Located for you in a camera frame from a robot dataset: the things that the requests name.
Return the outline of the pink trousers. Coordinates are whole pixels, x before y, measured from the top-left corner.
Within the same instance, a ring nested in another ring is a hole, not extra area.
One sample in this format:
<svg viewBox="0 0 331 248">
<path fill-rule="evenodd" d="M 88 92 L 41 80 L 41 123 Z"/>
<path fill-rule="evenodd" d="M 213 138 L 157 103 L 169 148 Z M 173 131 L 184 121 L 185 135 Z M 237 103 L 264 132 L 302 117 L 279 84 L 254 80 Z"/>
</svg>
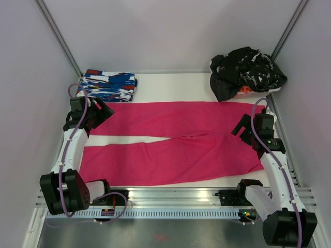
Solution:
<svg viewBox="0 0 331 248">
<path fill-rule="evenodd" d="M 150 136 L 155 142 L 84 148 L 80 175 L 112 186 L 156 186 L 261 170 L 256 152 L 232 130 L 253 106 L 236 102 L 109 103 L 114 114 L 91 132 Z"/>
</svg>

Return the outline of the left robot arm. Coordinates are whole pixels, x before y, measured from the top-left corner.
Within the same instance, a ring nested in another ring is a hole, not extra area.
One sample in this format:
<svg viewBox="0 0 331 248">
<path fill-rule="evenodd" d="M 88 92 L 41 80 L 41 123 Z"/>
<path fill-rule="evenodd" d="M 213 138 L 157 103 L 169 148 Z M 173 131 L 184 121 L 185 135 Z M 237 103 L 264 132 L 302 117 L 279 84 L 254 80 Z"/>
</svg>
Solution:
<svg viewBox="0 0 331 248">
<path fill-rule="evenodd" d="M 87 209 L 96 200 L 101 205 L 112 201 L 106 179 L 84 182 L 80 175 L 83 150 L 90 132 L 109 119 L 114 111 L 100 98 L 74 97 L 63 126 L 64 139 L 50 173 L 39 180 L 51 215 L 73 214 Z"/>
</svg>

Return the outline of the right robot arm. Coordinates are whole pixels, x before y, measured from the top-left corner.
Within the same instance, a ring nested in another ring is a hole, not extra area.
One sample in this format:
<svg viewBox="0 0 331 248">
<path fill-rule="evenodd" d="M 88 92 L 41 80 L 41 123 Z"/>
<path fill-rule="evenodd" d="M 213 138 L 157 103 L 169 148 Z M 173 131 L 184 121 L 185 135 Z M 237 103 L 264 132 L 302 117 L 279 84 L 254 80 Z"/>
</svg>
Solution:
<svg viewBox="0 0 331 248">
<path fill-rule="evenodd" d="M 292 181 L 286 149 L 274 137 L 274 116 L 266 109 L 254 116 L 244 114 L 233 135 L 256 151 L 270 185 L 267 194 L 258 180 L 243 179 L 236 200 L 251 203 L 263 221 L 263 237 L 269 246 L 307 247 L 318 224 L 315 213 L 306 210 Z"/>
</svg>

